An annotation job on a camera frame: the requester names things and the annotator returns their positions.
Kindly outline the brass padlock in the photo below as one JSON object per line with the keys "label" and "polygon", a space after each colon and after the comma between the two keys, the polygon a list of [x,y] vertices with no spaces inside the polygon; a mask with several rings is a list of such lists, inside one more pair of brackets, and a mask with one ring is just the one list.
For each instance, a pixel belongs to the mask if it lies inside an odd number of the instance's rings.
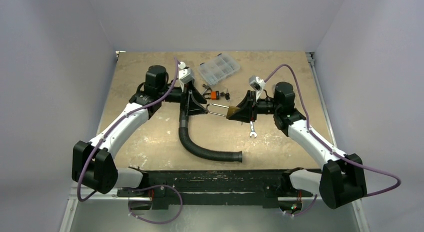
{"label": "brass padlock", "polygon": [[[226,109],[226,113],[223,114],[223,113],[214,112],[214,111],[212,111],[213,107]],[[226,106],[226,105],[215,104],[215,103],[209,103],[209,104],[206,105],[206,110],[207,110],[208,113],[213,114],[213,115],[217,115],[217,116],[220,116],[220,117],[225,117],[226,119],[229,119],[239,109],[240,108],[236,107],[236,106]]]}

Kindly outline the orange padlock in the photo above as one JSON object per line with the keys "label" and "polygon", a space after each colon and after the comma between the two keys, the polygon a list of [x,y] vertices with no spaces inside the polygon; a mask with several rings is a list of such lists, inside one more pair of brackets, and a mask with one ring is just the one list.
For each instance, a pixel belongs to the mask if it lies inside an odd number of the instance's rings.
{"label": "orange padlock", "polygon": [[219,100],[221,98],[220,91],[210,91],[208,93],[204,93],[203,97],[207,100]]}

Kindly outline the black keys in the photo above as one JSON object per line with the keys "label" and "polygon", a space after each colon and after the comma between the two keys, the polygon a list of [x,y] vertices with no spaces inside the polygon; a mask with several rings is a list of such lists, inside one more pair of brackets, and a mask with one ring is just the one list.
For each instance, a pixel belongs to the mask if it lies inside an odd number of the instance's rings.
{"label": "black keys", "polygon": [[220,96],[228,102],[231,101],[231,97],[230,97],[230,93],[228,89],[225,89],[224,91],[220,92]]}

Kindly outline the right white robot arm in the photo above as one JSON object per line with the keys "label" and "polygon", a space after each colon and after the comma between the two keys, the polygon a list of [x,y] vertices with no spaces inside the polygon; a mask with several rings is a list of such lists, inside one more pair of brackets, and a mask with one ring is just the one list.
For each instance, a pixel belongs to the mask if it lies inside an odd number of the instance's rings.
{"label": "right white robot arm", "polygon": [[272,114],[277,129],[318,164],[320,173],[300,167],[284,172],[279,186],[284,194],[308,191],[320,196],[331,209],[365,197],[367,186],[361,158],[337,149],[316,132],[295,107],[295,98],[292,84],[279,82],[272,98],[258,99],[255,92],[248,91],[237,106],[229,107],[226,118],[253,124],[258,114]]}

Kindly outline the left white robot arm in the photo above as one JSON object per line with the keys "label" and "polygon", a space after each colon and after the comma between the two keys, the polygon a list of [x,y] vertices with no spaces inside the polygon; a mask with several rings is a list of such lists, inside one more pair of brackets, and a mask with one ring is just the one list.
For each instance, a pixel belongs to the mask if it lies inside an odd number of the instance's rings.
{"label": "left white robot arm", "polygon": [[145,124],[162,106],[162,102],[183,103],[206,101],[194,87],[195,75],[185,63],[178,62],[174,79],[169,80],[166,68],[148,68],[145,81],[131,96],[124,110],[101,133],[88,142],[79,141],[73,147],[72,179],[77,183],[77,194],[82,186],[106,194],[113,188],[129,187],[136,196],[144,196],[149,183],[139,169],[117,168],[116,155],[132,134]]}

